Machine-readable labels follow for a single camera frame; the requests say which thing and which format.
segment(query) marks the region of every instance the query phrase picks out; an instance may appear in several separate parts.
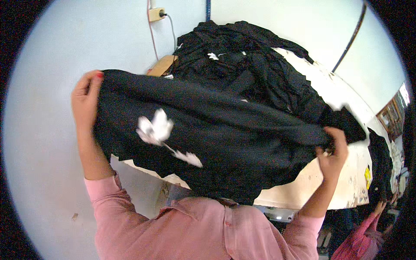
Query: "person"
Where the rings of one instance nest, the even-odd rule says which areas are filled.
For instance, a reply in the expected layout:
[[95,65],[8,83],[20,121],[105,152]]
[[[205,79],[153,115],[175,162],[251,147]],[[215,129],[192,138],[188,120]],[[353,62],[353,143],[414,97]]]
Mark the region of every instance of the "person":
[[370,216],[335,250],[331,260],[372,260],[375,258],[393,227],[393,223],[390,223],[383,233],[377,231],[377,223],[386,204],[387,202],[384,201],[378,202]]
[[105,75],[86,73],[71,94],[84,181],[97,221],[101,259],[318,259],[317,236],[348,155],[341,130],[325,128],[335,151],[317,148],[323,181],[282,236],[255,207],[184,198],[148,219],[130,196],[93,137],[97,99]]

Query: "pink clothing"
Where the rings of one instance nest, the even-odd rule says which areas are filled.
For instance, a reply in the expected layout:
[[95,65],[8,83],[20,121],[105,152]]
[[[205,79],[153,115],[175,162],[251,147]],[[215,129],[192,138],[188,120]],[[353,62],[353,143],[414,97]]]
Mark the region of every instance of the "pink clothing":
[[184,198],[148,219],[136,213],[118,175],[85,184],[101,259],[318,259],[324,218],[295,216],[282,236],[255,207]]
[[361,225],[345,239],[334,252],[332,260],[374,259],[382,243],[381,233],[377,231],[380,214],[371,213]]

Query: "wall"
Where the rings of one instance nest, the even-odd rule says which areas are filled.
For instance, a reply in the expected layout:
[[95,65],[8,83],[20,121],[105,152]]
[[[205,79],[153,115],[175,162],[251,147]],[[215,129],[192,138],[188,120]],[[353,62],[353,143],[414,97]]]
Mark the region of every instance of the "wall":
[[[205,20],[202,0],[152,6],[166,8],[176,36]],[[44,259],[98,258],[70,93],[89,70],[144,73],[155,63],[146,8],[145,0],[54,1],[17,60],[4,113],[5,165],[16,209]],[[171,54],[169,20],[153,28],[159,56]]]
[[[300,44],[313,60],[332,70],[354,32],[361,8],[361,0],[212,0],[211,19],[218,24],[245,20],[267,28]],[[336,74],[375,114],[403,84],[400,58],[369,8]]]

